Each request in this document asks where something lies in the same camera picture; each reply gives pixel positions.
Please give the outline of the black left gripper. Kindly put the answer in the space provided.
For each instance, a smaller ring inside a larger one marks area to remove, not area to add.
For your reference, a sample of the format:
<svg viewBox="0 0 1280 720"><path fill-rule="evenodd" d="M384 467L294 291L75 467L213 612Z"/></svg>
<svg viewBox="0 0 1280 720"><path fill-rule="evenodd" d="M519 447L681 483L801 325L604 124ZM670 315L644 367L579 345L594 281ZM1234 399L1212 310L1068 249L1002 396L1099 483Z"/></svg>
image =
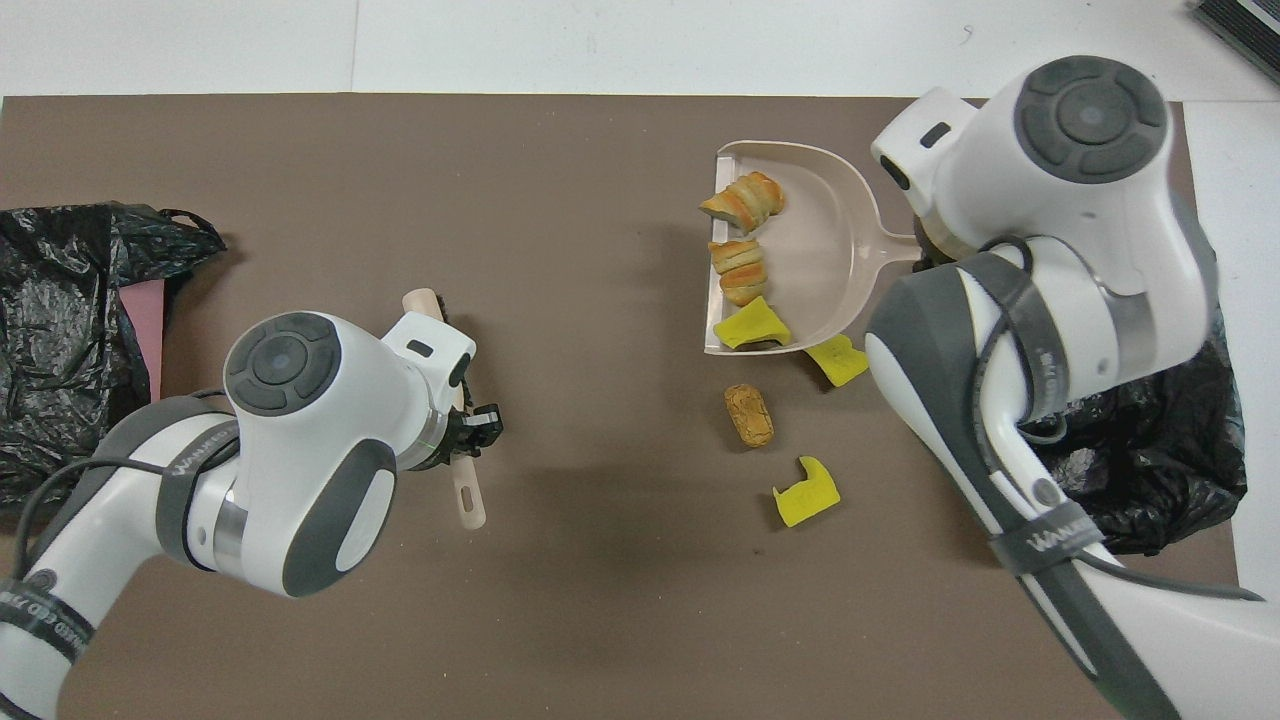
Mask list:
<svg viewBox="0 0 1280 720"><path fill-rule="evenodd" d="M479 457L484 448L497 442L504 429L500 406L486 404L476 406L468 415L451 413L442 437L442 443L430 457L430 468L451 464L454 456Z"/></svg>

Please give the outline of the beige hand brush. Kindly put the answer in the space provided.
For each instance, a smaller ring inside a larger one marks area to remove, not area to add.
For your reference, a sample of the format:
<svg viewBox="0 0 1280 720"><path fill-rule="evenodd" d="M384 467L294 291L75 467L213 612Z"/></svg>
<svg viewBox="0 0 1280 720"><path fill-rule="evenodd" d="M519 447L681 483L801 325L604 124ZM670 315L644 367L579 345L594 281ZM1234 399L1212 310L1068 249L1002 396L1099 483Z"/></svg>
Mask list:
<svg viewBox="0 0 1280 720"><path fill-rule="evenodd" d="M420 313L433 316L439 322L445 322L442 301L434 290L412 290L402 297L401 302L407 313ZM467 530L483 528L486 523L486 510L483 502L474 457L468 454L454 454L451 456L449 469L453 483L453 497L462 527Z"/></svg>

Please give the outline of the brown toy bread roll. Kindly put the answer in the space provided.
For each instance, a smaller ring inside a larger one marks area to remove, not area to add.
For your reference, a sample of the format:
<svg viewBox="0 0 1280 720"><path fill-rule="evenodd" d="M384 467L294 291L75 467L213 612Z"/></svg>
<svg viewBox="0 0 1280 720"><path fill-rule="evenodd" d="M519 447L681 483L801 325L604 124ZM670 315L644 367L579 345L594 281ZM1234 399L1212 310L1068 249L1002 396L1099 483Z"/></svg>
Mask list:
<svg viewBox="0 0 1280 720"><path fill-rule="evenodd" d="M772 416L755 386L731 386L724 389L723 398L735 432L745 446L760 448L774 438Z"/></svg>

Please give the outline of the yellow sponge wedge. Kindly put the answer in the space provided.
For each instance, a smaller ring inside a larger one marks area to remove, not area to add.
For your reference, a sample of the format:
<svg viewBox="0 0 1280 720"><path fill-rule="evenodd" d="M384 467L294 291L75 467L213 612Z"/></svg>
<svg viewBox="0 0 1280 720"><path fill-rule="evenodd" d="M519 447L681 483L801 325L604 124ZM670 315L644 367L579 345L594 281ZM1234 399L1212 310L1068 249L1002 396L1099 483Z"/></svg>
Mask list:
<svg viewBox="0 0 1280 720"><path fill-rule="evenodd" d="M759 343L786 346L794 341L790 328L763 296L753 299L732 316L716 323L712 334L722 346L733 351Z"/></svg>

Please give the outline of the pale toy croissant piece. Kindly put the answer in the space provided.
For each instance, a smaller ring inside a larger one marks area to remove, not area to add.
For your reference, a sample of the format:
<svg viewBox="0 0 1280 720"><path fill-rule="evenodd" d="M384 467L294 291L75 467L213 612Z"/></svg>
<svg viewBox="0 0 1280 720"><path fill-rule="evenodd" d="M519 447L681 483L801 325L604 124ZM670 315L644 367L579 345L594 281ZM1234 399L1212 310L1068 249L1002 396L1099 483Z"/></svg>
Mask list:
<svg viewBox="0 0 1280 720"><path fill-rule="evenodd" d="M756 240L710 242L708 250L719 288L730 302L745 307L765 293L768 273Z"/></svg>
<svg viewBox="0 0 1280 720"><path fill-rule="evenodd" d="M708 217L732 225L740 234L758 231L786 208L782 186L763 172L740 176L698 206Z"/></svg>

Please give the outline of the notched yellow sponge piece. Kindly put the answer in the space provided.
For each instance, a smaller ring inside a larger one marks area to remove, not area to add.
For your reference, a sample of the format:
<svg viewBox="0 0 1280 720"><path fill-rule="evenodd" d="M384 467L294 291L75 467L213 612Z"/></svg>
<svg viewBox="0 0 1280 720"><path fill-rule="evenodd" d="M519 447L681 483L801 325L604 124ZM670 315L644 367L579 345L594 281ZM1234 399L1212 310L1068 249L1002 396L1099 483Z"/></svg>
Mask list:
<svg viewBox="0 0 1280 720"><path fill-rule="evenodd" d="M813 519L842 500L835 478L818 457L800 456L797 461L805 478L786 488L771 489L780 520L787 528Z"/></svg>

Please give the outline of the yellow sponge chunk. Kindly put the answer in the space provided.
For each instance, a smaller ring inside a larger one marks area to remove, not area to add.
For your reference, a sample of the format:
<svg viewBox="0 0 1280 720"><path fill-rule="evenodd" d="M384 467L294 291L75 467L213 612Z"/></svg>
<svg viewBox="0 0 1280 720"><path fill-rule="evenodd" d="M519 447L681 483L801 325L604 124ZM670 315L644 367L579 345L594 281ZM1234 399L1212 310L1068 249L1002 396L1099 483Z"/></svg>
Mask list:
<svg viewBox="0 0 1280 720"><path fill-rule="evenodd" d="M833 334L804 348L804 354L818 365L833 388L846 386L870 368L867 354L856 348L846 334Z"/></svg>

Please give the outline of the beige plastic dustpan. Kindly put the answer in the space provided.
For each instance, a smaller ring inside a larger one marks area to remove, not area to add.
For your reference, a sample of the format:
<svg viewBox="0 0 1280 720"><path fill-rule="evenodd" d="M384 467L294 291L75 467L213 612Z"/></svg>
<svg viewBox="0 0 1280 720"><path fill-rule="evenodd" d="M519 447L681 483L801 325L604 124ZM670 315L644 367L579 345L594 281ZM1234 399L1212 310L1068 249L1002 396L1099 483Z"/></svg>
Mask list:
<svg viewBox="0 0 1280 720"><path fill-rule="evenodd" d="M769 275L765 302L792 340L745 345L736 352L796 352L851 331L873 305L878 278L910 272L920 256L915 238L886 231L861 173L824 149L730 142L716 154L714 190L754 170L776 181L785 195L783 210L753 236Z"/></svg>

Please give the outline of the pink plastic bin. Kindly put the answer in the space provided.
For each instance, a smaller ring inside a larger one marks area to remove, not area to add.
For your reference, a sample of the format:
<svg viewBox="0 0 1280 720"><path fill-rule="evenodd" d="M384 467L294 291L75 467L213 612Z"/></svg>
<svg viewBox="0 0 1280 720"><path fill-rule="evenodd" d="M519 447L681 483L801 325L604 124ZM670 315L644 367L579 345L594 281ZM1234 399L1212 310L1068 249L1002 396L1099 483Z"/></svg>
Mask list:
<svg viewBox="0 0 1280 720"><path fill-rule="evenodd" d="M150 400L163 396L165 282L146 281L120 288L122 305L133 327L148 373Z"/></svg>

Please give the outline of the black trash bag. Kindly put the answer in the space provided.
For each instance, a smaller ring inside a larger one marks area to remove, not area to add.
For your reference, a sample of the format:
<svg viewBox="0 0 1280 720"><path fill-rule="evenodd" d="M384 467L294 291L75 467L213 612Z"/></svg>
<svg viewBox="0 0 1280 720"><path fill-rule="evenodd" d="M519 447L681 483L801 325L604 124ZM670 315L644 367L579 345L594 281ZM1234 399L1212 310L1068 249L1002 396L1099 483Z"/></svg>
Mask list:
<svg viewBox="0 0 1280 720"><path fill-rule="evenodd" d="M0 518L150 401L122 291L184 282L225 247L210 223L174 209L0 210Z"/></svg>
<svg viewBox="0 0 1280 720"><path fill-rule="evenodd" d="M1229 520L1248 491L1221 313L1192 360L1071 402L1021 433L1114 553L1156 555Z"/></svg>

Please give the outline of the right black trash bag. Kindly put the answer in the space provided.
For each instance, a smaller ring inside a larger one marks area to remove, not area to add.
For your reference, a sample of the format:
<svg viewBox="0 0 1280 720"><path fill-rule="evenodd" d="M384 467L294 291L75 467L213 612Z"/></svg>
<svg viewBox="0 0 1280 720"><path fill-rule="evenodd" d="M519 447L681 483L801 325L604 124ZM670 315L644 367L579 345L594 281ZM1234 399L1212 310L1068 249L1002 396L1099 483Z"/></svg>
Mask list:
<svg viewBox="0 0 1280 720"><path fill-rule="evenodd" d="M1229 520L1248 491L1221 313L1192 360L1071 402L1021 433L1114 553L1156 555Z"/></svg>

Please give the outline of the brown table mat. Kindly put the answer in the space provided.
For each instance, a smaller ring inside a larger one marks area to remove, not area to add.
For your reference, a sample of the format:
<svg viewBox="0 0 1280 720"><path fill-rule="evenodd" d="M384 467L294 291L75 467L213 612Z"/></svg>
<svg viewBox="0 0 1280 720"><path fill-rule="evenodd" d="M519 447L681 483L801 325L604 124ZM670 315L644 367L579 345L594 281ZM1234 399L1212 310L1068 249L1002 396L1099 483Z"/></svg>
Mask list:
<svg viewBox="0 0 1280 720"><path fill-rule="evenodd" d="M835 152L910 211L870 142L897 97L6 97L0 209L191 210L228 250L179 292L163 391L312 309L381 333L430 287L506 429L466 530L404 475L367 560L285 600L155 559L61 720L1115 720L868 377L705 355L698 204L737 138ZM749 448L723 392L755 386ZM818 457L841 502L787 528Z"/></svg>

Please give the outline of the dark ribbed object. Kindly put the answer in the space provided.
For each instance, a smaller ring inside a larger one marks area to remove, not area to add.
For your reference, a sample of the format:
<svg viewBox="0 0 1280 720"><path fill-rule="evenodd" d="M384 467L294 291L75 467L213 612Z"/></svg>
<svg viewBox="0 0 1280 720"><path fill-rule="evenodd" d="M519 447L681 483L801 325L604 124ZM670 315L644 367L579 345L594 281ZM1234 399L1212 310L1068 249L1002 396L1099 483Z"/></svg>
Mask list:
<svg viewBox="0 0 1280 720"><path fill-rule="evenodd" d="M1280 0L1189 0L1192 15L1280 85Z"/></svg>

